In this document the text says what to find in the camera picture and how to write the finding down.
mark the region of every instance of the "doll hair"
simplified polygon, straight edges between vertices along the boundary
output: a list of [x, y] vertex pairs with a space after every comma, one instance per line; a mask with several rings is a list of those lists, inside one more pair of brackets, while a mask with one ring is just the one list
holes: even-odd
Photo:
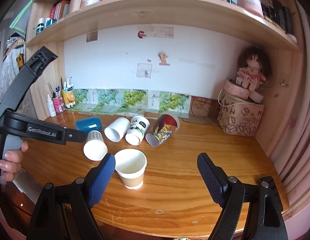
[[255, 46], [245, 48], [238, 57], [237, 64], [239, 67], [247, 67], [247, 59], [251, 58], [252, 55], [257, 55], [259, 58], [259, 64], [261, 66], [260, 72], [268, 78], [272, 75], [271, 63], [268, 55], [262, 49]]

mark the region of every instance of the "fingernail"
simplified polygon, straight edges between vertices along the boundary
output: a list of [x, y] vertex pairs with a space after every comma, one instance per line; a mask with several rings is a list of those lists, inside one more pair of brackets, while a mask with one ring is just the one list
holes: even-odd
[[7, 181], [7, 179], [8, 179], [8, 175], [6, 173], [2, 174], [1, 177], [5, 181]]
[[6, 160], [11, 161], [12, 157], [13, 157], [13, 154], [11, 152], [6, 152], [5, 153]]
[[6, 164], [3, 160], [0, 160], [0, 168], [4, 169], [6, 167]]

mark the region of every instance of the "metal screw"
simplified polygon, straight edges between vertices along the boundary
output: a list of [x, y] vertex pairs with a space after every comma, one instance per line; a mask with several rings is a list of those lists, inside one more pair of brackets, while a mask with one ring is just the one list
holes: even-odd
[[266, 181], [262, 181], [261, 182], [261, 185], [265, 188], [268, 188], [268, 183]]
[[77, 183], [77, 184], [81, 184], [81, 183], [83, 183], [84, 181], [85, 181], [85, 179], [82, 178], [82, 177], [76, 179], [76, 183]]
[[53, 186], [53, 185], [52, 185], [51, 183], [47, 183], [47, 184], [45, 185], [45, 189], [50, 189], [52, 186]]
[[228, 180], [229, 180], [231, 183], [236, 183], [236, 182], [237, 182], [237, 178], [236, 178], [236, 177], [233, 177], [233, 176], [228, 177]]

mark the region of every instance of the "gray handle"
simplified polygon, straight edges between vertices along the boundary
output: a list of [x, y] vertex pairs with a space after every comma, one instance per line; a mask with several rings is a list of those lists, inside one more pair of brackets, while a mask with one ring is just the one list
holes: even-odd
[[[4, 150], [2, 152], [2, 159], [5, 159], [5, 153], [9, 150], [20, 150], [21, 145], [23, 143], [23, 140], [19, 136], [10, 135], [8, 134], [5, 141]], [[5, 185], [6, 181], [2, 180], [0, 176], [0, 184]]]

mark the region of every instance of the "brown paper bag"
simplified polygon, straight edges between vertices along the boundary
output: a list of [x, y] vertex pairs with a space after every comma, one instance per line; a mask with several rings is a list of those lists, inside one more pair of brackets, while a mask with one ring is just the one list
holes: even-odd
[[224, 133], [254, 136], [259, 126], [264, 105], [261, 104], [238, 104], [247, 101], [231, 96], [224, 91], [221, 109], [217, 120]]

